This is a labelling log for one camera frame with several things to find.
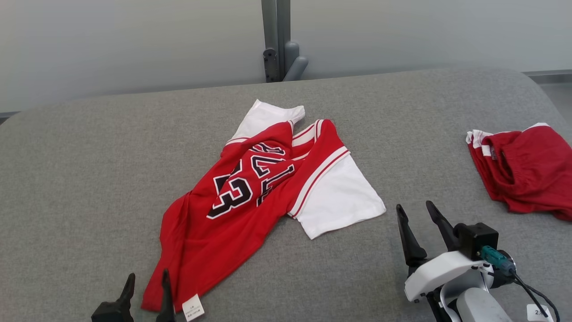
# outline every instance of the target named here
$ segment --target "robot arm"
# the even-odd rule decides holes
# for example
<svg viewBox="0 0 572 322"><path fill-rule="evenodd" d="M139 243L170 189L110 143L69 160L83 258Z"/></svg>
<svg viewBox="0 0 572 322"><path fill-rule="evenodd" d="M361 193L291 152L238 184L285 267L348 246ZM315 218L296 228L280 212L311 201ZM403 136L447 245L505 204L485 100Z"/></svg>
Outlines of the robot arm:
<svg viewBox="0 0 572 322"><path fill-rule="evenodd" d="M418 303L425 297L437 322L508 322L511 319L489 289L516 280L547 316L530 292L532 288L519 279L512 258L496 249L499 236L496 230L483 223L470 226L460 223L453 228L431 201L426 205L448 252L427 258L427 252L419 246L409 227L405 211L397 205L403 254L409 266L409 277L405 281L409 301ZM558 321L558 311L554 310Z"/></svg>
<svg viewBox="0 0 572 322"><path fill-rule="evenodd" d="M163 271L163 302L161 312L157 316L156 322L176 322L175 308L173 306L173 294L171 291L171 281L169 271ZM123 287L121 296L115 302L102 302L92 314L92 322L133 322L133 317L129 312L131 308L131 298L135 290L135 274L129 274L127 282Z"/></svg>

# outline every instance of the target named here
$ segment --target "gray table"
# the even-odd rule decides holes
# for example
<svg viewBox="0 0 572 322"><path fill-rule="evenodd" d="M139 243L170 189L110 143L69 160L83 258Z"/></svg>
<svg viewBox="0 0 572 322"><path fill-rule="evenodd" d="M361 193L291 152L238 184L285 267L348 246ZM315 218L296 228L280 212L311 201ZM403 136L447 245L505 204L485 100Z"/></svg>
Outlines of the gray table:
<svg viewBox="0 0 572 322"><path fill-rule="evenodd" d="M424 208L485 222L521 277L569 320L571 225L489 199L464 137L544 121L572 129L541 89L503 69L439 69L97 97L21 112L0 126L0 320L89 321L130 272L138 307L160 255L165 209L192 189L254 100L305 105L298 128L332 119L388 211L310 241L282 219L264 246L202 298L201 321L434 321L406 300L395 205L431 256L445 251ZM516 321L525 292L492 291Z"/></svg>

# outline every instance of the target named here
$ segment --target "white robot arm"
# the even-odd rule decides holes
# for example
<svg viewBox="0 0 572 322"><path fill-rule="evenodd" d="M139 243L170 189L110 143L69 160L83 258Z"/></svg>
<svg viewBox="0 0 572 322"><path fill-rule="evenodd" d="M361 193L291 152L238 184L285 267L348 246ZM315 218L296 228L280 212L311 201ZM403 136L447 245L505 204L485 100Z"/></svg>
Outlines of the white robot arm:
<svg viewBox="0 0 572 322"><path fill-rule="evenodd" d="M399 233L409 266L405 294L410 302L418 303L425 297L437 322L512 322L489 290L514 282L526 290L550 321L531 290L547 300L559 322L552 302L524 284L513 259L506 252L496 250L496 230L483 223L471 226L460 223L453 228L431 201L426 205L448 252L428 259L409 227L405 211L397 205Z"/></svg>

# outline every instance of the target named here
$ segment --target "white stripe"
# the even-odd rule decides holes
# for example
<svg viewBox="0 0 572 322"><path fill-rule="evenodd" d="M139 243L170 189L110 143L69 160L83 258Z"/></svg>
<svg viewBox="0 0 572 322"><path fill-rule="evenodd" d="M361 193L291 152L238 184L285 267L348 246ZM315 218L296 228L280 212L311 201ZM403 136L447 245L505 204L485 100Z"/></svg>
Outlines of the white stripe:
<svg viewBox="0 0 572 322"><path fill-rule="evenodd" d="M491 146L482 146L484 156L491 156Z"/></svg>
<svg viewBox="0 0 572 322"><path fill-rule="evenodd" d="M232 139L232 140L228 141L228 142L225 144L225 146L227 146L227 145L229 145L229 144L232 144L232 143L241 143L241 142L244 142L244 141L246 141L246 140L248 140L248 139Z"/></svg>
<svg viewBox="0 0 572 322"><path fill-rule="evenodd" d="M300 133L304 133L307 129L313 127L314 125L316 125L316 122L310 124L309 126L307 126L305 129L303 129L302 131L298 132L298 134L296 134L293 138L297 139L300 136Z"/></svg>
<svg viewBox="0 0 572 322"><path fill-rule="evenodd" d="M241 136L240 138L230 139L230 140L227 141L227 143L229 143L229 142L231 142L231 141L234 141L234 140L241 140L241 139L247 139L247 140L248 140L248 139L250 139L250 138L248 138L248 137L246 137L246 136Z"/></svg>
<svg viewBox="0 0 572 322"><path fill-rule="evenodd" d="M316 126L318 124L320 120L315 121L312 125L310 125L309 127L305 128L303 131L301 131L300 133L304 133L304 131L310 129L307 133L305 133L304 135L298 136L297 138L292 140L292 147L296 147L296 146L300 146L304 143L308 143L310 142L312 139L314 139L314 129L312 129L312 127Z"/></svg>
<svg viewBox="0 0 572 322"><path fill-rule="evenodd" d="M324 120L319 120L319 121L318 121L318 124L317 124L318 129L317 129L317 131L316 131L316 137L314 138L315 140L317 140L317 139L320 137L320 134L321 134L321 124L322 124L323 122L324 122Z"/></svg>
<svg viewBox="0 0 572 322"><path fill-rule="evenodd" d="M529 128L533 128L533 127L550 127L550 125L546 124L546 123L536 123L533 126L529 127Z"/></svg>
<svg viewBox="0 0 572 322"><path fill-rule="evenodd" d="M474 149L480 147L483 143L483 139L489 135L492 135L492 133L483 132L481 130L474 129L472 131L472 147Z"/></svg>
<svg viewBox="0 0 572 322"><path fill-rule="evenodd" d="M334 151L332 154L330 154L329 157L327 157L324 162L322 162L320 164L320 166L312 173L312 175L310 175L310 177L308 178L308 180L306 180L306 183L304 184L304 186L302 186L302 189L300 190L300 193L298 193L298 197L296 199L296 202L294 203L294 207L292 207L292 209L288 212L288 214L290 216L294 215L295 213L298 212L298 210L300 210L300 208L302 207L302 200L304 199L304 196L306 196L306 192L312 187L312 183L314 182L314 180L318 177L318 175L320 174L320 172L322 170L324 170L326 167L328 167L328 164L330 162L332 162L334 159L336 159L338 156L342 155L343 153L345 153L346 151L348 151L348 149L346 147L341 147L339 149L337 149L336 151ZM332 164L329 165L329 167L333 167L336 163L338 163L340 160L342 160L343 158L339 158L338 160L336 160L336 162L333 162Z"/></svg>
<svg viewBox="0 0 572 322"><path fill-rule="evenodd" d="M308 154L310 154L310 152L309 152L309 151L308 151L308 152L306 152L306 154L304 154L304 155L300 155L300 156L297 156L297 157L295 157L295 158L292 158L292 160L300 160L300 159L304 159L305 157L307 157L307 156L308 156Z"/></svg>
<svg viewBox="0 0 572 322"><path fill-rule="evenodd" d="M467 142L467 144L472 143L472 131L467 132L467 137L465 138L465 141Z"/></svg>

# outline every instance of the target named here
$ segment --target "blue connector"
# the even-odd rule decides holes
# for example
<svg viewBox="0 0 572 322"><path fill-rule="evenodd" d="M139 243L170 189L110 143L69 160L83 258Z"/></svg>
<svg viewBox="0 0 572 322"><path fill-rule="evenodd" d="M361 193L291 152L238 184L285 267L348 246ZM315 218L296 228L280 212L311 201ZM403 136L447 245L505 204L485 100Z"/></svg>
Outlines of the blue connector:
<svg viewBox="0 0 572 322"><path fill-rule="evenodd" d="M480 250L480 257L496 266L504 276L512 276L513 273L511 271L517 271L517 267L514 266L513 262L509 261L506 256L491 246L484 246L483 249Z"/></svg>

